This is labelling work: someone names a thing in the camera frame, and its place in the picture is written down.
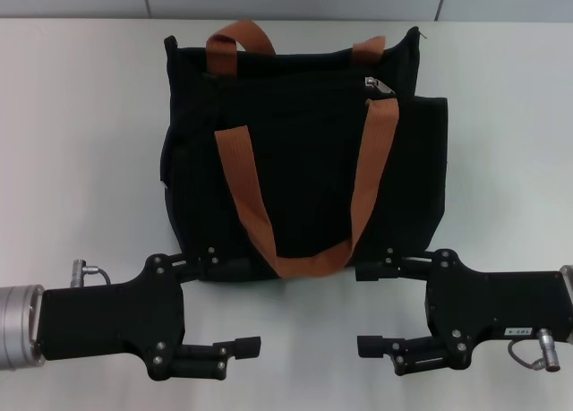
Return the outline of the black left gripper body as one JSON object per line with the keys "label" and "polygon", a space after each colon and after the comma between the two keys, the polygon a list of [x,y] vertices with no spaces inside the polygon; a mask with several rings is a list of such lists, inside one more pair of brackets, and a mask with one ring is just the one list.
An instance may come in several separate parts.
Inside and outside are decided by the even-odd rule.
{"label": "black left gripper body", "polygon": [[181,269],[173,265],[182,259],[153,254],[128,282],[45,291],[37,338],[41,354],[48,361],[132,354],[152,380],[168,379],[184,337]]}

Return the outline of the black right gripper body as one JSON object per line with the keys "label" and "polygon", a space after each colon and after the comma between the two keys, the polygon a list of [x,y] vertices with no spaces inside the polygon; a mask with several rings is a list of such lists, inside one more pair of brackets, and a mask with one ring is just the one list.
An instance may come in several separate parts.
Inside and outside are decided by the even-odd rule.
{"label": "black right gripper body", "polygon": [[490,340],[539,342],[543,368],[559,370],[555,344],[569,341],[569,274],[480,272],[449,249],[434,252],[426,284],[432,336],[449,351],[448,368],[465,370],[474,349]]}

